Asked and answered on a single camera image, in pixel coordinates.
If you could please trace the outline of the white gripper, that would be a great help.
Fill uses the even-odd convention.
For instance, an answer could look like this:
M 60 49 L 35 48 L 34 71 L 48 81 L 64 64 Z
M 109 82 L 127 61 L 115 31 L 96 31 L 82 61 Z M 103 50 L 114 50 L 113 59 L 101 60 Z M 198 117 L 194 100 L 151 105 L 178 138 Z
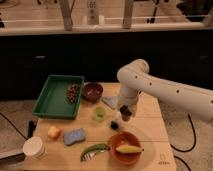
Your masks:
M 121 87 L 118 93 L 118 108 L 126 105 L 132 115 L 137 112 L 137 102 L 139 99 L 139 92 L 128 87 Z

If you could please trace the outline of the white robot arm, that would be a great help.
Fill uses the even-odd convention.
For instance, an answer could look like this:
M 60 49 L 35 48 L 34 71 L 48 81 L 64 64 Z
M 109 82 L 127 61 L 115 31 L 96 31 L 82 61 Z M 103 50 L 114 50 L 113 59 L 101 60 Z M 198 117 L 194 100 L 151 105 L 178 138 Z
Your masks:
M 117 79 L 121 84 L 118 94 L 121 106 L 136 105 L 139 92 L 142 91 L 213 125 L 213 90 L 151 76 L 149 65 L 143 59 L 136 59 L 121 67 L 117 72 Z

